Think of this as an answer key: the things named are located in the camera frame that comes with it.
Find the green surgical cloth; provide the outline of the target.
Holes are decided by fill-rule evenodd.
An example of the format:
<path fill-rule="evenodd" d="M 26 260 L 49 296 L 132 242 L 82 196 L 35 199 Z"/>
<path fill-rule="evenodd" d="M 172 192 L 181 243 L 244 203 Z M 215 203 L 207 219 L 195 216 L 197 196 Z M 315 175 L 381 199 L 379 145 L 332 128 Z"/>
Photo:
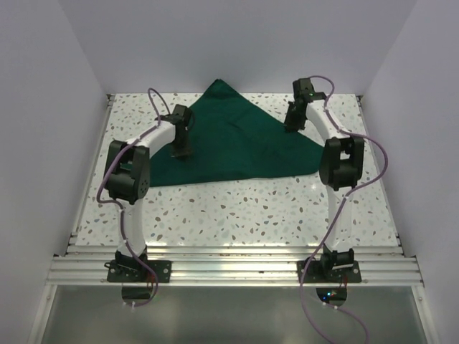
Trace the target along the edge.
<path fill-rule="evenodd" d="M 286 132 L 223 80 L 215 80 L 190 109 L 197 120 L 189 133 L 192 153 L 181 160 L 163 147 L 150 160 L 152 187 L 304 176 L 319 169 L 321 145 Z"/>

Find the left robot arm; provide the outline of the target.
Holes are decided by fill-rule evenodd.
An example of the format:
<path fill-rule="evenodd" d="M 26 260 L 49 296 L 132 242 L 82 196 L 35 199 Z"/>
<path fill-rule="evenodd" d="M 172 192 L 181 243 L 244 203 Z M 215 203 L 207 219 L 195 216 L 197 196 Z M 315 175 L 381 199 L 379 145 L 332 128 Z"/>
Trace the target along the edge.
<path fill-rule="evenodd" d="M 112 273 L 125 273 L 133 281 L 141 281 L 150 272 L 143 236 L 143 199 L 150 188 L 150 159 L 170 145 L 171 156 L 184 160 L 191 155 L 189 122 L 192 110 L 176 105 L 168 115 L 160 115 L 145 133 L 127 141 L 110 143 L 103 181 L 96 199 L 115 204 L 119 209 L 120 244 L 110 263 Z"/>

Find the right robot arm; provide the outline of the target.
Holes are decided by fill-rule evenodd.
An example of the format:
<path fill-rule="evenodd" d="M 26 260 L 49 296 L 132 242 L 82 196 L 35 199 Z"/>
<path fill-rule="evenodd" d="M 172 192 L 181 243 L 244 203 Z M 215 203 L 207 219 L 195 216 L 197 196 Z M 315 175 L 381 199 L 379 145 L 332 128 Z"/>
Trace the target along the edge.
<path fill-rule="evenodd" d="M 351 195 L 363 173 L 364 140 L 342 128 L 338 118 L 327 110 L 329 97 L 317 92 L 311 77 L 293 82 L 284 125 L 288 132 L 305 128 L 310 121 L 324 141 L 318 173 L 326 187 L 328 224 L 331 226 L 319 245 L 318 256 L 297 262 L 302 283 L 360 283 L 359 263 L 352 243 Z"/>

